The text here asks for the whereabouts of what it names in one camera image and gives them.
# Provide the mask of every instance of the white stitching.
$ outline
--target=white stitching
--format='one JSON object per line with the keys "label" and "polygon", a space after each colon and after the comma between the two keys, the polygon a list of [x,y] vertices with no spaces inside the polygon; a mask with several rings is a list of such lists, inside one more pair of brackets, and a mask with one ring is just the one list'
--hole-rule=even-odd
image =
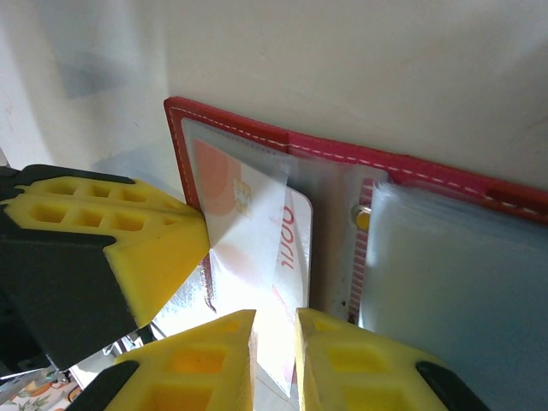
{"label": "white stitching", "polygon": [[[361,158],[355,158],[355,157],[346,157],[346,156],[342,156],[340,154],[334,154],[334,153],[330,153],[330,152],[322,152],[320,150],[315,150],[315,149],[311,149],[309,147],[304,147],[304,146],[298,146],[296,144],[292,144],[292,143],[280,143],[279,141],[275,141],[275,140],[271,140],[271,139],[266,139],[265,137],[260,137],[258,135],[255,135],[255,134],[251,134],[247,131],[244,131],[240,128],[236,128],[236,127],[233,127],[233,126],[229,126],[227,124],[223,124],[222,122],[218,122],[217,120],[213,120],[212,118],[210,117],[207,117],[207,116],[202,116],[198,113],[194,113],[193,111],[190,111],[190,110],[185,110],[181,107],[173,107],[171,106],[169,108],[169,116],[168,116],[168,121],[170,123],[170,126],[175,130],[175,126],[174,126],[174,122],[173,122],[173,113],[172,111],[173,110],[177,110],[177,111],[182,111],[184,113],[187,113],[191,116],[197,116],[198,118],[202,118],[204,120],[207,120],[208,122],[213,122],[214,124],[218,124],[219,126],[222,126],[224,128],[227,128],[227,129],[230,129],[230,130],[235,130],[241,134],[245,134],[249,137],[251,137],[252,139],[255,139],[255,140],[259,140],[259,141],[266,141],[268,143],[271,143],[271,144],[274,144],[276,146],[280,146],[280,147],[294,147],[296,149],[300,149],[300,150],[304,150],[306,152],[313,152],[315,154],[321,154],[323,156],[326,156],[326,157],[332,157],[332,158],[340,158],[340,159],[347,159],[347,160],[350,160],[350,161],[354,161],[354,162],[359,162],[359,163],[362,163],[362,164],[366,164],[366,165],[373,165],[374,167],[379,167],[381,169],[387,169],[387,170],[391,170],[391,171],[402,171],[403,173],[405,174],[409,174],[409,175],[412,175],[412,176],[418,176],[418,177],[421,177],[421,178],[424,178],[424,179],[429,179],[429,180],[432,180],[434,182],[438,182],[438,183],[442,183],[442,184],[447,184],[451,187],[455,187],[455,188],[462,188],[464,189],[465,191],[468,191],[469,193],[473,193],[473,194],[477,194],[477,195],[481,195],[481,193],[478,191],[478,190],[475,190],[471,187],[466,187],[466,186],[462,186],[461,184],[457,184],[455,182],[446,182],[444,180],[441,180],[439,178],[436,178],[436,177],[430,177],[430,176],[427,176],[425,174],[421,174],[421,173],[415,173],[413,172],[412,170],[407,170],[407,169],[398,169],[397,167],[393,167],[393,166],[386,166],[384,164],[379,164],[379,163],[372,163],[370,161],[367,161],[367,160],[363,160]],[[179,143],[177,142],[176,139],[174,139],[174,142],[175,142],[175,145],[176,145],[176,150],[179,152],[179,155],[182,155],[182,151],[181,151],[181,148],[179,147]],[[185,181],[185,184],[187,185],[188,187],[188,180],[187,180],[187,176],[185,174],[185,171],[184,171],[184,167],[182,168],[182,178],[184,179]],[[517,205],[514,205],[514,204],[511,204],[511,203],[507,203],[507,202],[504,202],[504,201],[498,201],[498,200],[495,200],[493,199],[492,197],[488,197],[488,196],[484,196],[484,198],[486,200],[492,200],[492,201],[496,201],[498,204],[501,204],[503,206],[506,206],[506,207],[511,207],[511,208],[516,208],[517,210],[522,210],[526,213],[529,213],[529,214],[534,214],[536,216],[541,216],[543,218],[548,218],[548,215],[542,215],[540,214],[539,212],[535,211],[535,210],[531,210],[530,208],[526,208],[526,207],[519,207]]]}
{"label": "white stitching", "polygon": [[465,187],[464,189],[470,193],[474,193],[474,194],[480,193],[478,190],[474,190],[473,188],[470,188],[470,187]]}

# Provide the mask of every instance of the red leather edge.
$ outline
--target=red leather edge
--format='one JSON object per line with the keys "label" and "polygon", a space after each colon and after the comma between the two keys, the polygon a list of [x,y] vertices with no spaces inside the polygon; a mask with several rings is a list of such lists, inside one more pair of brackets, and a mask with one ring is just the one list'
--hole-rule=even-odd
{"label": "red leather edge", "polygon": [[472,197],[485,207],[538,223],[548,223],[548,193],[535,188],[480,176],[402,154],[382,152],[364,146],[295,133],[187,98],[167,98],[164,101],[164,108],[176,150],[182,188],[187,203],[198,210],[200,210],[200,203],[182,132],[183,117],[229,131],[280,152],[299,157],[312,155],[349,164],[369,165],[386,170],[392,180],[399,184],[426,183],[430,186],[447,188],[452,192]]}

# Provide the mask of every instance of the yellow foam pad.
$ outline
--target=yellow foam pad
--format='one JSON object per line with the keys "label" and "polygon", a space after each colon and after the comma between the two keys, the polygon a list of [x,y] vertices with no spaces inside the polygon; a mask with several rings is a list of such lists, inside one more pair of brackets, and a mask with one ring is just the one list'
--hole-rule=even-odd
{"label": "yellow foam pad", "polygon": [[252,411],[254,310],[130,351],[140,366],[105,411]]}
{"label": "yellow foam pad", "polygon": [[418,349],[318,311],[297,312],[301,411],[446,411],[415,369]]}
{"label": "yellow foam pad", "polygon": [[116,239],[104,255],[139,327],[152,321],[209,251],[203,216],[144,182],[67,176],[18,188],[24,193],[3,204],[20,227]]}

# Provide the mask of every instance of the red wallet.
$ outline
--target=red wallet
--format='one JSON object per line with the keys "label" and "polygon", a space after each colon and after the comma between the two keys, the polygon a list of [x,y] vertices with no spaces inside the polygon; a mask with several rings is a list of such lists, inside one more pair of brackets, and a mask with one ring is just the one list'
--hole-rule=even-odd
{"label": "red wallet", "polygon": [[[368,165],[386,171],[391,180],[397,184],[427,184],[435,188],[449,189],[452,193],[466,195],[484,207],[523,217],[536,223],[548,223],[548,193],[535,188],[480,176],[407,155],[296,133],[187,98],[167,98],[164,101],[164,108],[176,150],[186,200],[189,205],[198,210],[200,210],[200,202],[194,185],[185,135],[182,131],[183,118],[204,123],[296,157],[312,156],[347,164]],[[371,187],[369,186],[367,190],[367,186],[364,185],[362,195],[368,197],[370,194]],[[349,297],[350,319],[359,310],[361,282],[365,269],[366,240],[365,233],[360,233],[356,239],[362,245],[362,253],[356,253],[354,256],[355,270]],[[211,276],[208,274],[207,260],[205,261],[205,283],[211,298]]]}

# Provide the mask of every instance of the patterned fabric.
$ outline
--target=patterned fabric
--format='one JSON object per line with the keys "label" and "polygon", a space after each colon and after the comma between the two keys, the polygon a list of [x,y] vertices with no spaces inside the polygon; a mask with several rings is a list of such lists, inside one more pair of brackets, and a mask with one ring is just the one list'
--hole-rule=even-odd
{"label": "patterned fabric", "polygon": [[0,411],[63,411],[80,394],[77,383],[30,383],[24,390],[0,405]]}

